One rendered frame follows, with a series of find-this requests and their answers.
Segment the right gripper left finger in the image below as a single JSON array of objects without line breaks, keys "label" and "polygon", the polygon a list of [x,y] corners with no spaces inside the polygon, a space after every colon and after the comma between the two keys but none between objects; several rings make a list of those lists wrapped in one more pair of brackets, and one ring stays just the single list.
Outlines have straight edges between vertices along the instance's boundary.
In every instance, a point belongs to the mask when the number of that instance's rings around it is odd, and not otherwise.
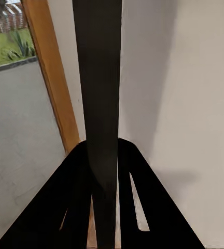
[{"label": "right gripper left finger", "polygon": [[0,249],[86,249],[91,178],[78,143],[0,239]]}]

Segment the poster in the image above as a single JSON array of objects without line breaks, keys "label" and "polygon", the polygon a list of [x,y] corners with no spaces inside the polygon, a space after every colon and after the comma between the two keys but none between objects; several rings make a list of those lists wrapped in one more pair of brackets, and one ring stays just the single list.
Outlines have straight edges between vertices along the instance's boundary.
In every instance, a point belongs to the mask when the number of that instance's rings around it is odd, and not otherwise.
[{"label": "poster", "polygon": [[97,249],[115,249],[122,0],[72,0]]}]

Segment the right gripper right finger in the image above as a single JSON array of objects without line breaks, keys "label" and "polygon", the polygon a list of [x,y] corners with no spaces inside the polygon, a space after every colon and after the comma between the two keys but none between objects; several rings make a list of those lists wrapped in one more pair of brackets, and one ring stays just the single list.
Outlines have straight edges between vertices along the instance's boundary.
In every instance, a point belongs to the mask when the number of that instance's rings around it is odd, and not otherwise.
[{"label": "right gripper right finger", "polygon": [[[138,229],[132,175],[150,231]],[[121,249],[205,249],[138,148],[118,139]]]}]

